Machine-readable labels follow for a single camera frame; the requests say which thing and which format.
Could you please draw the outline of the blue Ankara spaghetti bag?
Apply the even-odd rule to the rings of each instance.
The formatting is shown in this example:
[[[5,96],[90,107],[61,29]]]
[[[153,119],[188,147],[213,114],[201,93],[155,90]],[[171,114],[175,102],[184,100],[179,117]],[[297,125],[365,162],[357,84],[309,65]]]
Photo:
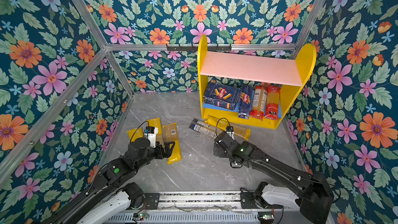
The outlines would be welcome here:
[[[189,125],[189,128],[194,130],[195,132],[204,134],[214,139],[223,132],[221,129],[196,118],[192,120],[192,122]]]

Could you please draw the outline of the yellow Pastatime spaghetti bag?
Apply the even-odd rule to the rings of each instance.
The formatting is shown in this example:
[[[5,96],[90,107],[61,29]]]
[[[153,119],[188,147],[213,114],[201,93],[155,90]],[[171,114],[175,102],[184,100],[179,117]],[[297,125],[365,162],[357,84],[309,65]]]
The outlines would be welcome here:
[[[164,145],[163,131],[160,118],[148,120],[146,127],[146,136],[150,141],[150,146],[155,148],[157,144]]]

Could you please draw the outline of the yellow-ended clear spaghetti bag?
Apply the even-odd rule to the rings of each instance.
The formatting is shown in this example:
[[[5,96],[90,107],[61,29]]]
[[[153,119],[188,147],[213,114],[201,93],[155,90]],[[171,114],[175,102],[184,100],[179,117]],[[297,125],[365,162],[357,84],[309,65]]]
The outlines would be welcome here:
[[[164,144],[170,149],[171,155],[167,160],[169,165],[177,163],[182,159],[178,137],[178,125],[176,122],[163,126]]]

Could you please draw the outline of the blue Barilla spaghetti box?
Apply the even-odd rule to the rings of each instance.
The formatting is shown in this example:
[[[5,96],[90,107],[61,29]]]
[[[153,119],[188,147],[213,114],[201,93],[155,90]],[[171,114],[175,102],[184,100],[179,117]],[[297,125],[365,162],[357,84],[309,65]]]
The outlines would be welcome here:
[[[250,85],[242,85],[240,88],[240,102],[238,110],[238,118],[248,120],[250,117],[252,106],[253,87]]]

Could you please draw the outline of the blue Barilla rigatoni box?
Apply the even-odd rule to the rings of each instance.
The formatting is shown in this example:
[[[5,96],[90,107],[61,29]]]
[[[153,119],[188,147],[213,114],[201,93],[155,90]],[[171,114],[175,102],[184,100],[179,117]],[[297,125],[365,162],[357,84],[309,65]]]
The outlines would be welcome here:
[[[239,103],[241,89],[217,84],[209,83],[204,91],[204,103],[226,110],[235,110]]]

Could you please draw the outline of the red spaghetti bag white label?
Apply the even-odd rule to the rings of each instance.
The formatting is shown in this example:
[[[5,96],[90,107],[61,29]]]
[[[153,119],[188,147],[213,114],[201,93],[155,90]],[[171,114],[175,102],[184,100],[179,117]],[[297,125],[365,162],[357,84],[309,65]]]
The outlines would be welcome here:
[[[263,120],[267,102],[267,89],[256,86],[255,94],[252,100],[252,109],[250,116],[259,120]]]

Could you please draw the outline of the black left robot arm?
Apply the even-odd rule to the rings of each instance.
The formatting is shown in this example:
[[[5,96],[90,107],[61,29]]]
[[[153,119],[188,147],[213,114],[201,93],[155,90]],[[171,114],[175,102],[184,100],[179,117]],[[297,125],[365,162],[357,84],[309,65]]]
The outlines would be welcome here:
[[[154,159],[169,158],[172,155],[175,142],[166,142],[165,144],[165,147],[159,144],[153,148],[147,138],[138,138],[129,143],[124,155],[99,169],[89,188],[42,223],[77,224],[105,197],[116,192],[133,178],[139,169]]]

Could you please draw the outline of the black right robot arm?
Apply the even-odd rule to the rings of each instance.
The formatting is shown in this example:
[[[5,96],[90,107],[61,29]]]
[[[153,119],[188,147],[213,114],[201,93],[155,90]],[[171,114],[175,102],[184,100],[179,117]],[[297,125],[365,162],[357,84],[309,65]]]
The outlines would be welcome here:
[[[215,138],[215,145],[221,157],[228,158],[231,167],[252,168],[283,184],[282,187],[268,183],[259,186],[258,199],[270,205],[298,209],[313,224],[326,223],[334,194],[323,174],[295,169],[248,141],[239,143],[226,132]]]

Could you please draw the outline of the yellow spaghetti bag far left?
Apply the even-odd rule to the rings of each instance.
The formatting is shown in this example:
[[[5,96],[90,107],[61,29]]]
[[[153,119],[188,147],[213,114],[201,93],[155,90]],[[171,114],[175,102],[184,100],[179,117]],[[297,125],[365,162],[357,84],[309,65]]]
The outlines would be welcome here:
[[[134,142],[138,138],[143,138],[144,137],[144,133],[143,133],[142,128],[134,128],[134,129],[128,130],[127,134],[129,136],[130,142]]]

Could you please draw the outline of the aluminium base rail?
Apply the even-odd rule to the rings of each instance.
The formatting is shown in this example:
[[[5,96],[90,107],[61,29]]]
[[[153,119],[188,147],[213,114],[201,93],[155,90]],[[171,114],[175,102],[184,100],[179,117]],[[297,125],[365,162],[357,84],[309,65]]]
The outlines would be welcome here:
[[[299,210],[256,200],[237,191],[164,191],[111,217],[109,224],[307,224]]]

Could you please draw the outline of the black wall hook rail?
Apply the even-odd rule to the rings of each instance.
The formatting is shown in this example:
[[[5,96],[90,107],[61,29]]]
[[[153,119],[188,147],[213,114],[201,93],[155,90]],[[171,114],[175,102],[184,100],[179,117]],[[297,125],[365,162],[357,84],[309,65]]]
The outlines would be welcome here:
[[[232,51],[232,45],[220,45],[220,44],[209,44],[205,46],[207,51],[213,52],[224,52]],[[199,44],[187,44],[187,45],[166,45],[167,51],[187,51],[187,52],[197,52],[200,50]]]

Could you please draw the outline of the aluminium frame post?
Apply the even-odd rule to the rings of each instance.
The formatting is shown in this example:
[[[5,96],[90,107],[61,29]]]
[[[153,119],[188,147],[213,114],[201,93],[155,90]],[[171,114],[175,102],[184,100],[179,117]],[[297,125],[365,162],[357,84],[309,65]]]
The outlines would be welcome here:
[[[134,94],[134,91],[132,87],[130,86],[128,79],[122,70],[119,62],[117,61],[114,53],[109,49],[109,43],[105,39],[100,27],[98,24],[95,22],[92,13],[89,11],[86,2],[84,0],[72,0],[74,6],[78,10],[79,14],[81,15],[83,21],[87,25],[89,31],[93,35],[95,41],[97,42],[99,46],[99,51],[104,51],[106,59],[108,62],[111,64],[113,67],[116,75],[118,76],[121,84],[123,85],[124,89],[126,90],[127,94],[129,97],[132,97]]]

